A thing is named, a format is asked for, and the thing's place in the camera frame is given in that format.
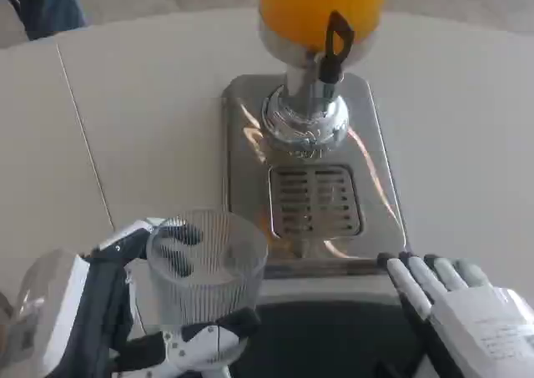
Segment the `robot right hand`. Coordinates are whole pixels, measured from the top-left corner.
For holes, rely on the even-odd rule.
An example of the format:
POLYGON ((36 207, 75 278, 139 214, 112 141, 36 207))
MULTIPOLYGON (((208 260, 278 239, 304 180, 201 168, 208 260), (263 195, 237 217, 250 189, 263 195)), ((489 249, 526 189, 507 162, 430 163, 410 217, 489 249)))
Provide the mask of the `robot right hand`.
POLYGON ((533 308, 477 265, 437 255, 382 253, 421 344, 414 377, 531 377, 533 308))

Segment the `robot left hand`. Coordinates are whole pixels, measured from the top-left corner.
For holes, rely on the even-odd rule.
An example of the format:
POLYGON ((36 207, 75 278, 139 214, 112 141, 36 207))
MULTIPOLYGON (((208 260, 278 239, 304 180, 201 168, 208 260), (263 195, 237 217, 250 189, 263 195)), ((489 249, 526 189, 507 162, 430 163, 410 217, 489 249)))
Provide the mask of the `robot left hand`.
POLYGON ((141 219, 88 255, 54 250, 25 274, 4 377, 226 377, 259 329, 268 256, 238 215, 141 219))

